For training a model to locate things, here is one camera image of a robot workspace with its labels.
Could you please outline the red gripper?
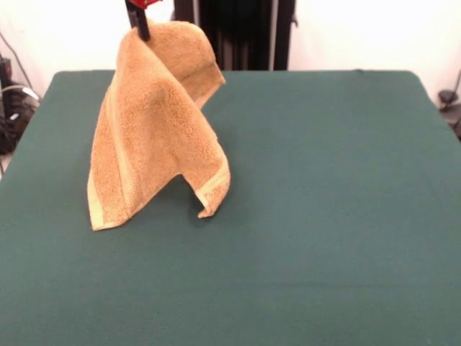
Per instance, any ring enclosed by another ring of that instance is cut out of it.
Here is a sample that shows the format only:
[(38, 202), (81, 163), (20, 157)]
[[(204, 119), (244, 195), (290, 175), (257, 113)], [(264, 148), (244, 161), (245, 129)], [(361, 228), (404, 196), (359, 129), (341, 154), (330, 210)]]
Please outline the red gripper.
[(145, 10), (150, 5), (159, 1), (162, 0), (125, 0), (130, 25), (132, 28), (138, 30), (138, 35), (141, 40), (149, 40), (151, 38)]

